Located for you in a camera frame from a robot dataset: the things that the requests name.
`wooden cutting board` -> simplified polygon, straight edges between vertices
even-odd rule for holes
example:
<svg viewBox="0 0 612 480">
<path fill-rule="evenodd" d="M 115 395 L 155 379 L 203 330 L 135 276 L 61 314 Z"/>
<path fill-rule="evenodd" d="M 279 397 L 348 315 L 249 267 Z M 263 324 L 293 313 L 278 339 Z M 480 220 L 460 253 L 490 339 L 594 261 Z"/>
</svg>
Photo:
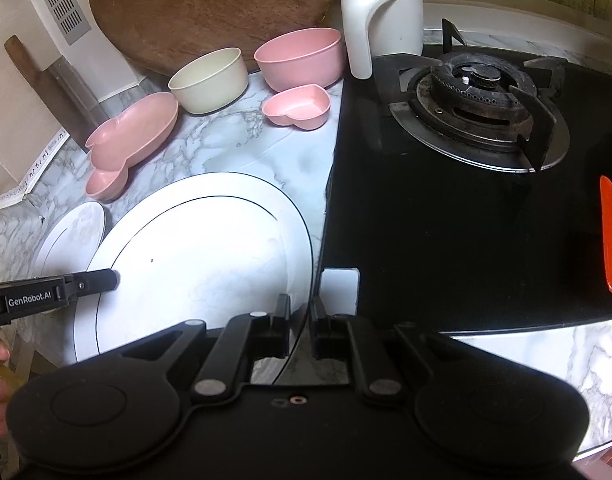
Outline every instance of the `wooden cutting board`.
<svg viewBox="0 0 612 480">
<path fill-rule="evenodd" d="M 97 24 L 135 63 L 173 75 L 203 54 L 239 47 L 249 70 L 255 50 L 317 26 L 332 0 L 90 0 Z"/>
</svg>

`gas burner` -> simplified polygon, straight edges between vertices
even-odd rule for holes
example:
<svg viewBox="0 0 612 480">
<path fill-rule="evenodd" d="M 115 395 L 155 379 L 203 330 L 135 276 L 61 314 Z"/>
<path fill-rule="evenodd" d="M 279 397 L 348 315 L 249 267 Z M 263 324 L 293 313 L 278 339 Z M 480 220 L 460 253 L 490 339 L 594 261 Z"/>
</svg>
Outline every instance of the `gas burner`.
<svg viewBox="0 0 612 480">
<path fill-rule="evenodd" d="M 374 59 L 379 95 L 401 126 L 438 152 L 490 170 L 526 173 L 563 160 L 568 127 L 550 98 L 563 84 L 566 60 L 526 62 L 552 73 L 550 87 L 537 89 L 526 72 L 506 60 L 450 52 L 452 38 L 465 42 L 447 20 L 443 33 L 439 59 L 411 54 Z M 402 92 L 399 73 L 412 68 L 417 72 Z"/>
<path fill-rule="evenodd" d="M 528 74 L 484 54 L 452 53 L 441 60 L 442 65 L 411 79 L 409 104 L 414 112 L 442 134 L 472 146 L 519 152 L 517 137 L 530 137 L 533 120 L 508 87 L 536 96 Z"/>
</svg>

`white dinner plate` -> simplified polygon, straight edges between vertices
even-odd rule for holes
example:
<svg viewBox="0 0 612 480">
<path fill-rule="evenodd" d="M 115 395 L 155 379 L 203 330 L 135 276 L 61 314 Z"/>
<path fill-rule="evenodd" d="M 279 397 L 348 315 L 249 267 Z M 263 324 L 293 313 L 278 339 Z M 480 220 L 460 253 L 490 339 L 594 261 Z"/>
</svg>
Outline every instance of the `white dinner plate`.
<svg viewBox="0 0 612 480">
<path fill-rule="evenodd" d="M 280 293 L 295 312 L 308 302 L 313 259 L 303 218 L 284 193 L 246 174 L 206 173 L 129 211 L 88 269 L 108 267 L 119 274 L 117 289 L 78 301 L 78 361 L 188 319 L 210 329 L 273 312 Z M 257 381 L 274 380 L 282 363 L 257 365 Z"/>
<path fill-rule="evenodd" d="M 32 277 L 83 272 L 104 236 L 106 216 L 97 202 L 86 202 L 55 224 L 42 244 L 32 267 Z"/>
</svg>

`black stove top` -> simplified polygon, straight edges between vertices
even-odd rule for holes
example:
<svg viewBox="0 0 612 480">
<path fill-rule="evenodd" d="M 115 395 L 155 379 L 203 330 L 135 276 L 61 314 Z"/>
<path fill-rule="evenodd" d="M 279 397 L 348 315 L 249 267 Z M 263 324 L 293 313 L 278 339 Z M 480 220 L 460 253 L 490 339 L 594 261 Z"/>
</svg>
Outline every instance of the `black stove top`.
<svg viewBox="0 0 612 480">
<path fill-rule="evenodd" d="M 550 72 L 522 66 L 535 56 L 455 51 L 549 84 Z M 441 46 L 423 55 L 439 57 Z M 612 181 L 612 76 L 568 64 L 552 102 L 569 129 L 564 158 L 503 173 L 428 147 L 389 116 L 372 79 L 345 79 L 322 264 L 358 267 L 360 315 L 448 332 L 612 318 L 599 197 L 599 177 Z"/>
</svg>

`plate rim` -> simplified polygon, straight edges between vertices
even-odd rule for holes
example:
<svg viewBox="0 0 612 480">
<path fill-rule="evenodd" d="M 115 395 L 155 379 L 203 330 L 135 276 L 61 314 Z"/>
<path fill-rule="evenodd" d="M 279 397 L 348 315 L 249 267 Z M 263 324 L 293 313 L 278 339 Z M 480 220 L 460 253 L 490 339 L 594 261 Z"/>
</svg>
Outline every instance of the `plate rim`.
<svg viewBox="0 0 612 480">
<path fill-rule="evenodd" d="M 42 241 L 42 244 L 39 246 L 39 250 L 36 252 L 35 257 L 33 258 L 33 265 L 31 266 L 31 270 L 30 270 L 30 275 L 31 275 L 32 278 L 34 278 L 34 277 L 37 277 L 37 278 L 42 277 L 41 276 L 41 272 L 38 272 L 38 268 L 37 268 L 39 260 L 42 257 L 42 253 L 46 249 L 46 254 L 44 255 L 43 263 L 42 263 L 42 267 L 43 267 L 44 264 L 46 264 L 46 259 L 48 258 L 49 254 L 51 253 L 51 250 L 54 247 L 54 244 L 57 242 L 57 240 L 60 238 L 60 236 L 62 236 L 67 231 L 68 226 L 65 226 L 65 229 L 63 229 L 58 235 L 56 235 L 57 231 L 59 230 L 60 225 L 65 224 L 70 219 L 70 216 L 72 216 L 76 211 L 78 211 L 80 209 L 85 209 L 85 208 L 88 208 L 88 209 L 90 209 L 92 211 L 97 211 L 97 213 L 99 213 L 100 227 L 101 227 L 101 229 L 99 230 L 99 240 L 97 240 L 96 243 L 95 243 L 95 245 L 97 246 L 96 249 L 95 249 L 95 253 L 92 254 L 91 259 L 90 259 L 90 261 L 88 262 L 88 264 L 86 266 L 86 268 L 88 268 L 88 266 L 90 265 L 90 262 L 95 257 L 95 254 L 97 254 L 97 249 L 99 249 L 99 246 L 101 245 L 102 240 L 104 239 L 104 232 L 106 231 L 106 212 L 104 211 L 103 206 L 99 202 L 96 202 L 94 200 L 88 200 L 87 202 L 81 203 L 77 207 L 74 207 L 73 209 L 68 211 L 48 231 L 48 233 L 44 237 L 44 240 Z"/>
</svg>

